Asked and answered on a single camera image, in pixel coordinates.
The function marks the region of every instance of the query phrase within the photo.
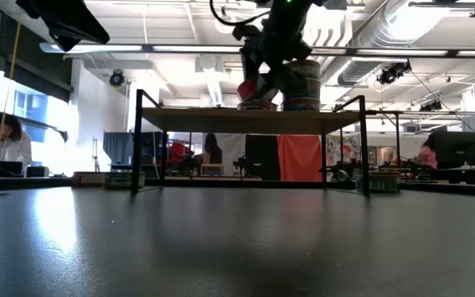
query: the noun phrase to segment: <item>shelf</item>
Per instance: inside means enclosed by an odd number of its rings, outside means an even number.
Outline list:
[[[319,135],[358,122],[359,113],[144,108],[143,118],[170,132]]]

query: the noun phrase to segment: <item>person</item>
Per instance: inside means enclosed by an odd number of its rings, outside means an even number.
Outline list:
[[[21,123],[14,115],[0,113],[0,161],[21,162],[23,168],[32,164],[31,137],[21,129]]]
[[[421,146],[421,151],[417,155],[417,161],[420,165],[427,165],[437,169],[437,158],[435,157],[434,135],[430,134],[425,143]]]
[[[218,146],[218,139],[214,133],[208,133],[205,138],[205,156],[203,163],[221,164],[223,163],[223,151]]]

